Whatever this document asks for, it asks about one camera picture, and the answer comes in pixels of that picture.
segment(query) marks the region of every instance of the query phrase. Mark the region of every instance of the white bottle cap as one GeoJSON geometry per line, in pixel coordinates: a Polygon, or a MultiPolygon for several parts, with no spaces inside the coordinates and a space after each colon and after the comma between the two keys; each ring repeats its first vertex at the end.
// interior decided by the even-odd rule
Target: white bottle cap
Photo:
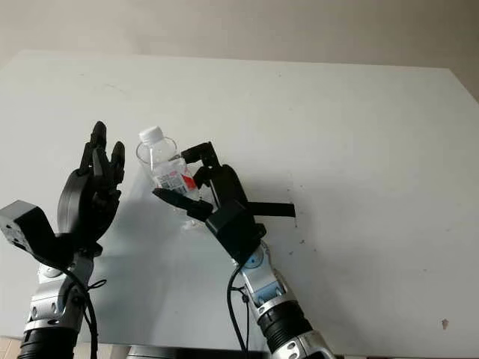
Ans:
{"type": "Polygon", "coordinates": [[[139,136],[140,141],[148,147],[153,146],[155,143],[160,142],[163,138],[165,138],[162,129],[160,129],[158,126],[144,129],[140,132],[139,136]]]}

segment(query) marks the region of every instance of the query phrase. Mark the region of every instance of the white table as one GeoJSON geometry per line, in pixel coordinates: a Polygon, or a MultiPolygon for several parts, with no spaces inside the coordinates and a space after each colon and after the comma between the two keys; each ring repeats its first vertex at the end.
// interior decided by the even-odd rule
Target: white table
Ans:
{"type": "MultiPolygon", "coordinates": [[[[178,229],[136,162],[159,124],[182,148],[213,141],[250,200],[295,203],[297,228],[258,220],[334,352],[478,356],[479,105],[449,70],[23,52],[0,72],[0,204],[35,203],[56,227],[97,120],[127,151],[96,260],[101,342],[238,348],[227,254],[178,229]]],[[[21,335],[36,270],[0,241],[0,335],[21,335]]]]}

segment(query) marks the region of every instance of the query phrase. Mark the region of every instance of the clear plastic bottle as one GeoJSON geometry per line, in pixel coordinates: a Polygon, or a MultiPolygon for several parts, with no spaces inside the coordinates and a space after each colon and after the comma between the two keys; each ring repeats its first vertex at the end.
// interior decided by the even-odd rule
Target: clear plastic bottle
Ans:
{"type": "Polygon", "coordinates": [[[184,158],[177,153],[176,143],[158,126],[141,131],[139,137],[136,155],[155,185],[197,200],[198,188],[184,158]]]}

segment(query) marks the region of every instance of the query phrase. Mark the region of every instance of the black cable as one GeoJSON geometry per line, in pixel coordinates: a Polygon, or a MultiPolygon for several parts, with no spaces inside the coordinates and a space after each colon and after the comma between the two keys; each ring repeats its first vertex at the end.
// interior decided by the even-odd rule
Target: black cable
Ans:
{"type": "Polygon", "coordinates": [[[95,316],[95,309],[93,308],[93,303],[91,302],[90,295],[88,294],[88,289],[80,281],[80,279],[78,279],[78,277],[74,275],[74,273],[69,271],[68,269],[62,269],[62,272],[65,273],[65,275],[67,275],[78,286],[83,296],[85,297],[87,309],[88,309],[88,312],[90,313],[90,321],[87,319],[87,324],[88,324],[88,327],[90,328],[90,335],[91,335],[90,359],[97,359],[97,350],[98,350],[97,316],[95,316]]]}
{"type": "Polygon", "coordinates": [[[231,303],[231,290],[233,288],[233,282],[234,279],[237,277],[238,273],[240,272],[242,266],[237,266],[233,273],[231,274],[230,280],[228,281],[228,287],[226,289],[226,302],[228,304],[228,311],[230,313],[230,318],[231,318],[231,323],[233,324],[234,332],[237,335],[238,341],[239,341],[239,346],[241,347],[241,350],[246,354],[246,347],[245,343],[242,340],[240,328],[238,327],[237,319],[234,316],[234,311],[233,311],[233,305],[231,303]]]}
{"type": "Polygon", "coordinates": [[[88,290],[101,288],[101,287],[104,286],[105,284],[106,284],[106,279],[100,279],[100,280],[98,280],[97,282],[95,282],[95,283],[91,284],[90,286],[88,286],[88,290]]]}
{"type": "Polygon", "coordinates": [[[246,359],[248,359],[248,353],[249,353],[249,308],[248,308],[248,302],[246,302],[245,304],[246,304],[246,359]]]}
{"type": "Polygon", "coordinates": [[[232,286],[231,287],[231,290],[234,290],[235,292],[240,292],[241,293],[242,302],[246,306],[246,351],[245,351],[245,359],[248,359],[248,354],[249,354],[249,308],[248,308],[249,297],[243,292],[244,289],[245,289],[244,287],[237,287],[237,286],[232,286]]]}

